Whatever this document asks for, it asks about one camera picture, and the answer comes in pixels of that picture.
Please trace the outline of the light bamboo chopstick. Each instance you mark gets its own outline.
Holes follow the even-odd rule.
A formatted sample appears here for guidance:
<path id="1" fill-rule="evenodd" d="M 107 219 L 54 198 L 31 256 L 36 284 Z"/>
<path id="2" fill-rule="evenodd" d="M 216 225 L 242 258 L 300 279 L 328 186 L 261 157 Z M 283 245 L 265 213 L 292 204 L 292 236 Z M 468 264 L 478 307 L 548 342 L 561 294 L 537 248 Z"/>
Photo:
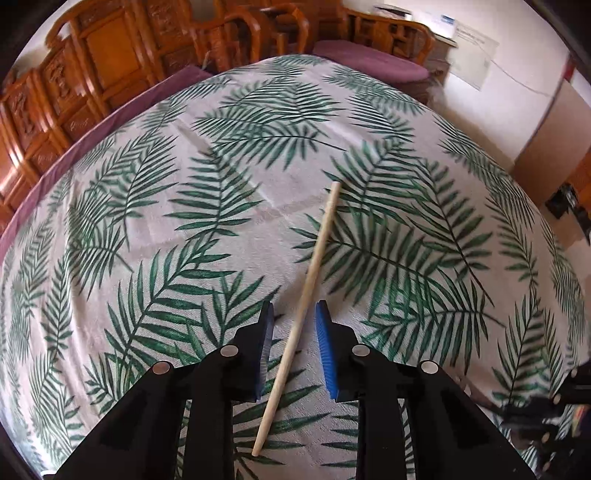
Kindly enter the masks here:
<path id="1" fill-rule="evenodd" d="M 252 457 L 259 457 L 263 451 L 264 442 L 270 433 L 271 424 L 273 424 L 274 415 L 279 408 L 280 398 L 283 395 L 284 386 L 287 383 L 287 376 L 290 373 L 291 364 L 294 361 L 294 355 L 297 351 L 298 342 L 301 339 L 301 332 L 304 329 L 304 321 L 308 314 L 308 307 L 311 305 L 314 297 L 315 284 L 318 281 L 318 272 L 321 270 L 322 259 L 325 255 L 325 246 L 328 243 L 329 233 L 331 233 L 332 222 L 337 210 L 339 194 L 342 184 L 338 181 L 332 182 L 331 191 L 329 191 L 328 201 L 325 204 L 325 213 L 322 216 L 322 224 L 318 231 L 318 238 L 315 242 L 315 248 L 311 255 L 311 263 L 308 266 L 308 272 L 305 276 L 304 288 L 301 291 L 301 298 L 297 304 L 297 311 L 294 314 L 294 321 L 291 324 L 290 335 L 287 337 L 286 347 L 281 356 L 280 366 L 274 378 L 273 388 L 270 391 L 270 397 L 267 400 L 266 409 L 263 412 L 260 421 L 259 431 L 256 434 L 256 441 L 252 447 Z"/>

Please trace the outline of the green leaf print tablecloth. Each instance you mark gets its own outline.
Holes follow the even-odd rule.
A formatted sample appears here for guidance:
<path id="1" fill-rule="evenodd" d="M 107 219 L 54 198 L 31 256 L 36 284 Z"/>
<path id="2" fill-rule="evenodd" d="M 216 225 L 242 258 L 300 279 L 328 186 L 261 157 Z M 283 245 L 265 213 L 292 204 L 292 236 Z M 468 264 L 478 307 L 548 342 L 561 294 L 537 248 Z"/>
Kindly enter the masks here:
<path id="1" fill-rule="evenodd" d="M 212 76 L 100 141 L 1 259 L 1 424 L 59 469 L 154 363 L 194 363 L 273 303 L 280 365 L 332 182 L 317 294 L 389 359 L 495 406 L 588 359 L 579 279 L 511 175 L 393 87 L 311 55 Z"/>

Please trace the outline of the purple bench cushion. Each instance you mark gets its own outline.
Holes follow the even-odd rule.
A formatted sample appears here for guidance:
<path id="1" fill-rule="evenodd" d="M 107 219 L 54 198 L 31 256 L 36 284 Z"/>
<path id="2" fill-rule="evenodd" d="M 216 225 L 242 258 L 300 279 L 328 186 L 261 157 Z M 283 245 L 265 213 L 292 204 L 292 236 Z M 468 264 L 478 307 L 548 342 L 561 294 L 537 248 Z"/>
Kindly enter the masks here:
<path id="1" fill-rule="evenodd" d="M 17 208 L 16 213 L 1 236 L 1 259 L 4 259 L 18 232 L 23 228 L 23 225 L 43 197 L 85 154 L 97 146 L 108 135 L 153 105 L 211 77 L 211 73 L 201 70 L 197 66 L 187 66 L 171 77 L 142 92 L 118 108 L 114 113 L 109 114 L 96 126 L 92 127 L 80 140 L 75 142 L 70 149 L 58 158 L 57 162 L 47 173 L 41 176 L 40 180 L 35 183 L 24 201 Z"/>

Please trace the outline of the carved wooden long bench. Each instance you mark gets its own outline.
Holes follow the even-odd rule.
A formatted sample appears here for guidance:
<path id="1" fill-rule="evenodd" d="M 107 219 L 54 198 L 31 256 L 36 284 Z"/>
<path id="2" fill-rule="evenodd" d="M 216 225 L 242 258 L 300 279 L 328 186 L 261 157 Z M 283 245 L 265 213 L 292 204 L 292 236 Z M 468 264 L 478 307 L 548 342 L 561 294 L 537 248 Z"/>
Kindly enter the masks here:
<path id="1" fill-rule="evenodd" d="M 36 68 L 1 82 L 1 224 L 52 165 L 100 121 L 183 68 L 221 73 L 308 53 L 318 24 L 304 6 L 217 2 L 197 21 L 186 1 L 83 1 L 46 36 Z"/>

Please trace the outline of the white wall panel box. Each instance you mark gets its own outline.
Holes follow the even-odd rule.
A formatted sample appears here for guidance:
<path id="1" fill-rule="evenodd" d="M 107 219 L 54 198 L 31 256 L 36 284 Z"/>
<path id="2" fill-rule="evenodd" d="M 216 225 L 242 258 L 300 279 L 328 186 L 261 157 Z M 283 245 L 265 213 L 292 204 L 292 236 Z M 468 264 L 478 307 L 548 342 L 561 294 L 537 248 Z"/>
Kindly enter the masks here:
<path id="1" fill-rule="evenodd" d="M 457 47 L 449 54 L 450 73 L 481 90 L 499 43 L 463 23 L 458 23 L 452 39 Z"/>

